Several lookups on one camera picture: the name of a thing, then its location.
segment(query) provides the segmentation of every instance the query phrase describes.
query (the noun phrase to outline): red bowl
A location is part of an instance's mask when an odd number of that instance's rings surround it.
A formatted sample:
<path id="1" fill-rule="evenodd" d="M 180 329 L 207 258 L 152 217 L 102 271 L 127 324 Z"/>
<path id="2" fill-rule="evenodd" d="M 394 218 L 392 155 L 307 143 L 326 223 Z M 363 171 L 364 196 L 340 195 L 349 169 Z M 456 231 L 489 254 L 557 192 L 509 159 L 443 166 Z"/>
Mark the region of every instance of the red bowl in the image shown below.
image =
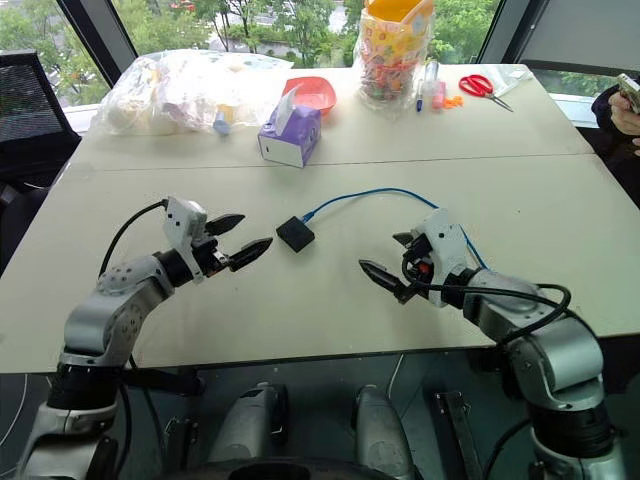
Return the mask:
<path id="1" fill-rule="evenodd" d="M 305 105 L 307 107 L 320 110 L 322 115 L 326 115 L 336 104 L 336 92 L 331 84 L 322 77 L 298 77 L 290 78 L 284 86 L 282 95 L 285 95 L 295 87 L 296 90 L 293 103 L 295 105 Z"/>

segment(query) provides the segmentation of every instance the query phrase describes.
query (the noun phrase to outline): black chair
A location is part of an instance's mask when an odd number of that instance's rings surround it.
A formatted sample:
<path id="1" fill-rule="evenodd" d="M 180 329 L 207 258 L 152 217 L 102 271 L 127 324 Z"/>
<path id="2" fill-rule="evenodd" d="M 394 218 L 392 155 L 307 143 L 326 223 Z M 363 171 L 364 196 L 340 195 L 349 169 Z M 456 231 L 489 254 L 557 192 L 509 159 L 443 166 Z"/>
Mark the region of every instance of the black chair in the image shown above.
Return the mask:
<path id="1" fill-rule="evenodd" d="M 0 275 L 79 143 L 35 50 L 0 53 Z"/>

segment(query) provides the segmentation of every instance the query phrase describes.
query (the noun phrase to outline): table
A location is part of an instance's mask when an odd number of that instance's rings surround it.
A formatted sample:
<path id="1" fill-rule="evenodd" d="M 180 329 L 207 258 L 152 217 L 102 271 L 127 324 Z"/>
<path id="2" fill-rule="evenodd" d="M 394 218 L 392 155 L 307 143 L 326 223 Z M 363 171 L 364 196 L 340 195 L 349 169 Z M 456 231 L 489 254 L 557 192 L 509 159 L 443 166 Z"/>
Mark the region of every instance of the table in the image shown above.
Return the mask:
<path id="1" fill-rule="evenodd" d="M 640 331 L 640 215 L 593 154 L 455 161 L 96 171 L 75 164 L 51 192 L 0 280 L 0 372 L 51 371 L 69 311 L 93 288 L 117 227 L 167 194 L 215 216 L 246 220 L 222 237 L 233 252 L 273 235 L 292 215 L 337 194 L 402 186 L 446 206 L 489 266 L 568 286 L 598 335 Z M 147 319 L 134 352 L 150 366 L 218 364 L 429 348 L 491 341 L 453 308 L 399 305 L 359 258 L 399 273 L 391 234 L 429 213 L 411 198 L 376 195 L 335 205 L 310 223 L 294 254 L 279 239 L 253 265 L 189 284 Z M 166 248 L 162 216 L 123 237 L 114 259 Z"/>
<path id="2" fill-rule="evenodd" d="M 410 110 L 397 119 L 374 113 L 362 103 L 358 78 L 351 69 L 290 70 L 272 75 L 320 75 L 336 90 L 338 103 L 323 125 L 322 141 L 311 159 L 316 165 L 593 153 L 535 79 L 503 97 L 515 113 L 463 93 L 458 80 L 482 68 L 445 65 L 440 69 L 447 95 L 462 95 L 464 107 L 439 114 L 426 110 L 418 115 Z M 267 75 L 260 72 L 257 81 L 267 84 L 270 92 L 281 91 L 284 78 L 266 80 Z M 272 166 L 260 157 L 255 128 L 226 138 L 187 134 L 114 141 L 96 133 L 90 131 L 84 138 L 75 163 L 96 170 Z"/>

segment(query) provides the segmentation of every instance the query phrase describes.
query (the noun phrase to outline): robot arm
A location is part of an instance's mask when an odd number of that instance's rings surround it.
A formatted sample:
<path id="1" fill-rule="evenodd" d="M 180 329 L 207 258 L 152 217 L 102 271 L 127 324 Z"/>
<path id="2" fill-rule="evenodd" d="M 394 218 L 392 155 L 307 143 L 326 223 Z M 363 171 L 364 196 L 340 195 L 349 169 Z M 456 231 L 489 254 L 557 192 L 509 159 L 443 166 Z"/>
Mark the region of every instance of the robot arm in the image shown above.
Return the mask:
<path id="1" fill-rule="evenodd" d="M 361 267 L 401 303 L 420 295 L 437 307 L 461 309 L 504 349 L 528 405 L 536 468 L 545 478 L 625 478 L 603 403 L 602 352 L 588 326 L 570 310 L 535 299 L 478 293 L 491 288 L 546 298 L 537 285 L 468 268 L 464 232 L 449 223 L 444 209 L 394 238 L 407 249 L 402 270 L 408 286 L 371 261 L 361 260 Z M 519 334 L 550 314 L 557 318 Z"/>
<path id="2" fill-rule="evenodd" d="M 106 271 L 69 316 L 64 347 L 49 398 L 36 415 L 17 474 L 23 477 L 115 478 L 115 396 L 147 315 L 175 288 L 229 268 L 235 272 L 262 255 L 271 239 L 256 240 L 235 255 L 218 250 L 216 236 L 244 216 L 207 222 L 195 202 L 169 197 L 164 231 L 171 249 Z"/>

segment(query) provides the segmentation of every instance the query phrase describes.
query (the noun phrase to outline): purple tissue box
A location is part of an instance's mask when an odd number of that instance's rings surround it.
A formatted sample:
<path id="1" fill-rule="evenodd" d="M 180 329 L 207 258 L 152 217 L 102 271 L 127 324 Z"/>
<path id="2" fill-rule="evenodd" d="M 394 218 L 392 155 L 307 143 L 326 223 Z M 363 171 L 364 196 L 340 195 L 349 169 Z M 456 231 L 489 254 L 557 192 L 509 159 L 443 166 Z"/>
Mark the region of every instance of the purple tissue box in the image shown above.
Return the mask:
<path id="1" fill-rule="evenodd" d="M 265 160 L 304 167 L 320 138 L 320 110 L 296 105 L 281 135 L 276 133 L 276 108 L 258 133 L 260 153 Z"/>

